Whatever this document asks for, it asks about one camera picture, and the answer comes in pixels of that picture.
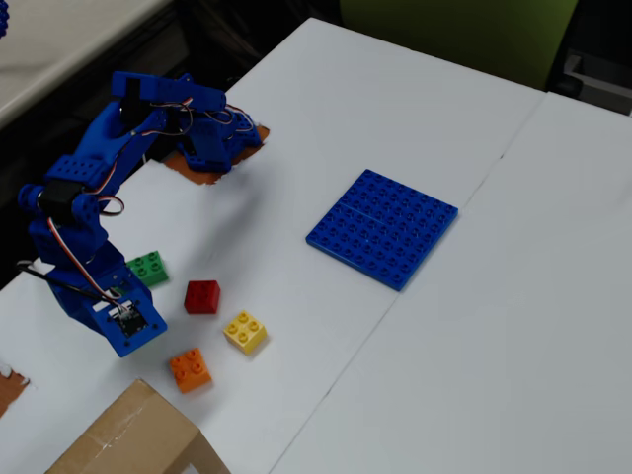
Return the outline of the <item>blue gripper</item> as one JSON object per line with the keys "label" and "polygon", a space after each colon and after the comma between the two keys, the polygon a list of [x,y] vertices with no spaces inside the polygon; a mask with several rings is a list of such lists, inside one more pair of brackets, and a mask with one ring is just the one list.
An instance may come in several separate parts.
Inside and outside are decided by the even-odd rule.
{"label": "blue gripper", "polygon": [[124,313],[123,300],[135,297],[134,274],[98,215],[78,215],[68,222],[39,215],[29,233],[40,259],[52,266],[44,278],[70,317],[96,322]]}

